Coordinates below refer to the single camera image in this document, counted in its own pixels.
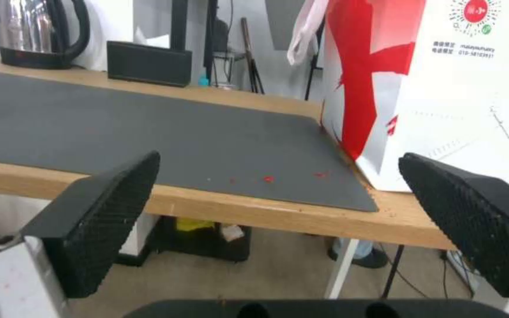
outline black storage box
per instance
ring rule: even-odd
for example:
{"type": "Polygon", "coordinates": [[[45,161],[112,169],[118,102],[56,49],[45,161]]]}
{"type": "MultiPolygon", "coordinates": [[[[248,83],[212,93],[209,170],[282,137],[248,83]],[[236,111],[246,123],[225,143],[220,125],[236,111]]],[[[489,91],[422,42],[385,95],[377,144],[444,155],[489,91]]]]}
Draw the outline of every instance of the black storage box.
{"type": "Polygon", "coordinates": [[[175,251],[228,261],[246,261],[251,253],[251,231],[240,226],[244,237],[227,242],[220,233],[220,223],[215,228],[184,232],[176,230],[176,218],[163,216],[154,231],[153,248],[158,252],[175,251]]]}

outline shoe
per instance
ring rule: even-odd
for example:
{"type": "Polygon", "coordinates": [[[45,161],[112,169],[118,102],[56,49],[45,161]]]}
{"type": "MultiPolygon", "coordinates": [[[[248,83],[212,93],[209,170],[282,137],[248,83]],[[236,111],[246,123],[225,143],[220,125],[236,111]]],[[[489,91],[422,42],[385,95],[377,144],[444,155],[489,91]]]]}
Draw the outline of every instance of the shoe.
{"type": "MultiPolygon", "coordinates": [[[[327,255],[331,260],[337,261],[337,253],[333,251],[333,248],[327,249],[327,255]]],[[[357,260],[353,259],[351,263],[364,268],[378,269],[388,264],[388,256],[383,251],[373,248],[369,255],[357,260]]]]}

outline white cloth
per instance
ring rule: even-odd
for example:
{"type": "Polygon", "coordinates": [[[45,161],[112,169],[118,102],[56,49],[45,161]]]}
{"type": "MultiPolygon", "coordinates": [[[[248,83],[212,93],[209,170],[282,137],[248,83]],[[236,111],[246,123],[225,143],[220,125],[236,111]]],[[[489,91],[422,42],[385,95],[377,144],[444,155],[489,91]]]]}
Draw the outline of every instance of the white cloth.
{"type": "Polygon", "coordinates": [[[293,26],[292,40],[286,53],[290,65],[299,65],[307,55],[313,55],[319,50],[315,33],[323,21],[328,3],[329,0],[304,2],[293,26]]]}

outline kettle handle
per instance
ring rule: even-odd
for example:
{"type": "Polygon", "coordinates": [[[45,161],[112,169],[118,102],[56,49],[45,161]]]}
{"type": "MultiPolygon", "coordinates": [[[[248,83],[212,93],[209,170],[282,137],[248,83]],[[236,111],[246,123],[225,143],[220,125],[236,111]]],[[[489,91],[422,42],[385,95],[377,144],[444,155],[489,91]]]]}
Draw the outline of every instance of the kettle handle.
{"type": "Polygon", "coordinates": [[[80,35],[76,42],[66,49],[64,55],[65,59],[71,62],[79,56],[89,43],[89,14],[84,0],[72,0],[74,11],[80,23],[80,35]]]}

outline white paper bag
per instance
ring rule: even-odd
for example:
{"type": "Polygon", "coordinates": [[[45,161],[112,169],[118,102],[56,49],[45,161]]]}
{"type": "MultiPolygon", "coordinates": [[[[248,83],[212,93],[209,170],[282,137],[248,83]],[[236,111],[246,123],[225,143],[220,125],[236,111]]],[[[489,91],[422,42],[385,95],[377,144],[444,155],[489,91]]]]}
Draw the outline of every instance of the white paper bag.
{"type": "Polygon", "coordinates": [[[509,0],[330,0],[322,124],[376,189],[410,151],[509,183],[509,0]]]}

